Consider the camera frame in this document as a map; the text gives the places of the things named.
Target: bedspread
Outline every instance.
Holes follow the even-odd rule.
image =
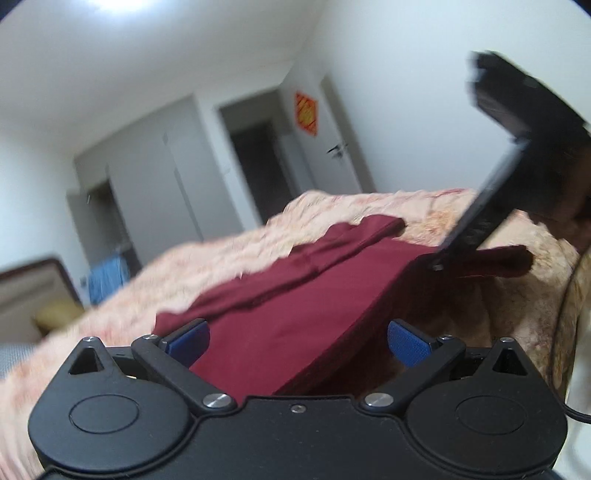
[[[28,479],[41,466],[27,436],[35,402],[80,338],[94,335],[107,346],[129,345],[150,333],[160,310],[183,311],[203,291],[243,273],[260,271],[285,257],[294,245],[315,241],[336,222],[359,223],[381,213],[404,218],[402,239],[438,245],[474,198],[469,190],[331,196],[307,192],[266,226],[205,244],[175,247],[145,268],[128,286],[63,332],[48,336],[26,361],[0,382],[0,478]],[[430,319],[427,333],[451,333],[468,345],[488,346],[494,338],[519,340],[540,371],[548,361],[551,333],[563,287],[577,255],[543,226],[515,213],[487,247],[524,244],[534,266],[521,278],[495,278],[458,288],[450,307]],[[585,259],[560,331],[557,382],[573,350],[577,315],[589,288]]]

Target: yellow pillow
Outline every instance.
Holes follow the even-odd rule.
[[[68,326],[83,313],[84,307],[72,299],[53,300],[33,316],[33,321],[46,333]]]

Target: doorway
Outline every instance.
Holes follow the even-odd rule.
[[[263,224],[295,198],[295,186],[269,122],[230,135]]]
[[[115,200],[110,181],[88,192],[68,193],[74,225],[91,267],[120,255],[135,277],[142,268]]]

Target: ceiling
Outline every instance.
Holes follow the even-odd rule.
[[[136,90],[293,59],[322,0],[24,0],[0,23],[0,115],[68,138]]]

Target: white wardrobe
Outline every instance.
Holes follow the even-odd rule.
[[[74,164],[82,195],[92,197],[94,190],[110,184],[142,265],[183,242],[243,230],[192,98],[136,121],[79,155]],[[80,231],[94,222],[92,209],[79,206],[73,216],[89,262],[96,263],[105,249],[97,247],[96,235]],[[85,242],[85,237],[95,241]]]

